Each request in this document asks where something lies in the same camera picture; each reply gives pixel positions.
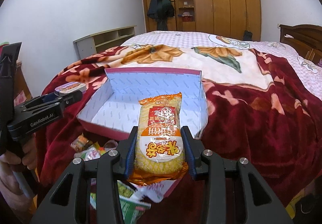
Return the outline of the person's left hand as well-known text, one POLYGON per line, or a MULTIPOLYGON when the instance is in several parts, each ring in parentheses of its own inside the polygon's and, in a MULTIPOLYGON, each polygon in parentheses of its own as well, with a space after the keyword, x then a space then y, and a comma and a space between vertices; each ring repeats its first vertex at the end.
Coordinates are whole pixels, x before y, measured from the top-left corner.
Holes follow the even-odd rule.
POLYGON ((37 149, 34 136, 23 146, 23 152, 25 155, 22 159, 10 151, 1 155, 1 194, 16 212, 25 212, 32 204, 32 199, 27 198, 21 190, 14 170, 19 169, 20 165, 30 170, 36 169, 37 149))

